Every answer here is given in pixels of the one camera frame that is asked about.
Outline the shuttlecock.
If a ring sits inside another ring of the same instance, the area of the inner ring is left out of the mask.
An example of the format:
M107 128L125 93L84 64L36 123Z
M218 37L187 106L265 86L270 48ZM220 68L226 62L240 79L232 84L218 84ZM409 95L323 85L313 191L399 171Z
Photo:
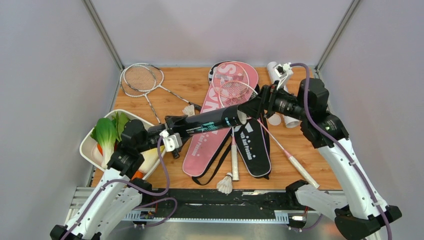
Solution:
M247 123L248 116L244 112L241 112L240 110L238 110L237 117L241 125L245 125Z
M196 109L195 106L190 104L187 105L183 110L182 110L184 115L187 115L188 117L194 116L196 114Z
M230 194L233 191L233 175L231 172L228 172L225 177L220 180L217 185L216 185L216 189L220 192L223 193L225 195Z

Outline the black shuttlecock tube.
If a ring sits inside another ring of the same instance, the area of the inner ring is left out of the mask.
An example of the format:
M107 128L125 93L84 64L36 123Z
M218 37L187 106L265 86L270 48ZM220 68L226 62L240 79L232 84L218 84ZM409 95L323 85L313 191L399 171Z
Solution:
M190 137L200 133L214 132L243 125L239 121L237 111L237 106L233 105L194 116L188 116L186 119L186 131ZM159 137L160 134L156 133L156 126L158 125L152 126L147 130L147 135L150 138Z

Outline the white shuttlecock tube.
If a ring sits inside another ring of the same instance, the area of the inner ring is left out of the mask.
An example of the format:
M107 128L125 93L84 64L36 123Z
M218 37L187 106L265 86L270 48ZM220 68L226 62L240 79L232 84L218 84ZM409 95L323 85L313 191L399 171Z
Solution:
M270 79L271 83L275 84L275 85L278 83L278 81L277 81L278 77L274 73L273 67L277 64L279 64L279 63L272 61L272 62L269 62L266 66L266 69L267 69L267 72L268 72L268 75L269 75L269 79ZM278 90L279 94L280 93L282 94L283 91L287 94L290 93L289 90L288 90L288 87L287 87L287 82L286 82L284 87L282 87ZM295 128L295 127L300 125L300 121L295 119L295 118L292 118L292 117L289 117L289 116L286 116L286 115L282 115L280 113L276 113L276 114L280 115L281 120L282 120L281 122L284 122L286 128L291 129L291 128Z

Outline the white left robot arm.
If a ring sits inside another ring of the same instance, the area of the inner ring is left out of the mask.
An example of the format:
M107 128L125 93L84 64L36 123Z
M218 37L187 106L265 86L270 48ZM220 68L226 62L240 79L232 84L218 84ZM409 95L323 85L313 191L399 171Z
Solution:
M79 211L65 225L55 225L50 232L53 240L101 240L137 206L147 207L153 196L168 193L170 179L161 192L154 192L150 184L135 178L144 162L147 150L156 150L163 165L161 147L173 152L183 146L182 133L175 131L171 122L145 128L139 119L122 124L115 120L120 142L112 146L103 177Z

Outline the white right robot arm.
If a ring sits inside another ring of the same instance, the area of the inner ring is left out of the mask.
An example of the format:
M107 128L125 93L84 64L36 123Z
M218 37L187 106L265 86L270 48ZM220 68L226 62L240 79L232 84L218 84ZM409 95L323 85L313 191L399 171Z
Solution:
M381 228L392 239L391 223L402 216L401 210L388 204L367 177L344 124L328 110L329 95L318 78L302 80L297 95L279 90L276 84L255 91L241 82L233 94L242 101L238 109L251 118L265 110L300 120L303 135L328 162L342 187L344 195L337 198L298 180L286 188L289 208L305 206L320 212L348 240L363 240Z

